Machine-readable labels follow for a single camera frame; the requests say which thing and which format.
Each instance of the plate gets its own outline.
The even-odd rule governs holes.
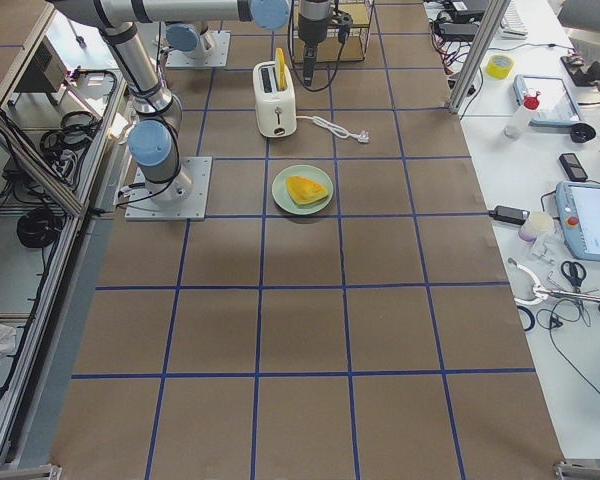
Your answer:
[[[287,178],[296,175],[320,183],[327,189],[329,195],[322,200],[309,205],[298,205],[291,199],[291,196],[289,196],[286,185]],[[333,197],[333,183],[331,182],[329,175],[317,167],[312,167],[311,165],[294,165],[285,168],[276,175],[276,178],[273,179],[273,184],[271,185],[271,193],[273,194],[275,202],[283,210],[295,215],[311,215],[312,213],[319,212],[329,204],[331,197]]]

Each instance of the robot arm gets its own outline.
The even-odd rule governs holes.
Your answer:
[[[285,25],[288,0],[47,0],[71,20],[100,30],[126,22],[182,19],[256,21],[275,30]]]
[[[141,122],[129,149],[155,203],[187,198],[193,180],[182,168],[177,135],[182,106],[162,81],[138,35],[136,22],[240,20],[276,30],[289,21],[293,0],[47,0],[69,19],[96,27],[120,67]],[[313,76],[318,43],[332,23],[331,0],[300,0],[299,36],[309,45],[307,77]]]

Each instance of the table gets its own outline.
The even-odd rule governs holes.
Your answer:
[[[495,38],[492,47],[511,48],[523,43],[571,45],[546,1],[516,0],[516,5],[529,29],[528,39]],[[483,67],[493,53],[502,52],[490,51]],[[561,76],[568,87],[572,86],[559,60],[565,53],[564,48],[546,46],[523,46],[507,52],[515,61],[512,72],[504,80],[485,74],[481,93],[467,109],[462,128],[489,208],[502,204],[540,210],[540,196],[554,190],[559,181],[568,180],[558,163],[558,156],[565,152],[576,153],[589,177],[600,181],[600,106],[582,107],[585,121],[593,125],[599,135],[586,144],[571,142],[564,131],[532,128],[518,140],[502,134],[517,108],[513,77],[519,73]],[[579,102],[600,101],[600,94],[594,88],[574,87],[572,90]],[[552,200],[546,199],[546,203],[549,205]],[[516,258],[541,274],[543,280],[555,268],[529,255],[530,247],[518,238],[516,228],[495,222],[493,228],[505,265],[507,258]],[[570,258],[564,245],[556,248],[555,258],[558,266]],[[600,263],[583,263],[588,270],[585,290],[598,288],[596,293],[600,294]],[[507,274],[514,294],[529,298],[528,277],[510,265],[507,265]],[[567,324],[554,330],[553,336],[571,361],[600,389],[600,313],[595,305],[588,310],[591,327],[582,322]],[[565,457],[600,459],[600,397],[558,354],[548,331],[536,327],[527,334],[527,340]]]

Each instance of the yellow tape roll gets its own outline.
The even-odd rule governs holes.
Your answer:
[[[493,78],[502,80],[513,68],[513,59],[506,55],[493,55],[489,59],[486,72]]]

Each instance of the power adapter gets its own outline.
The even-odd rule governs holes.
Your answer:
[[[489,210],[489,216],[498,222],[523,225],[529,217],[529,210],[498,205],[493,210]]]
[[[478,28],[473,23],[433,23],[433,31],[445,42],[472,42]]]

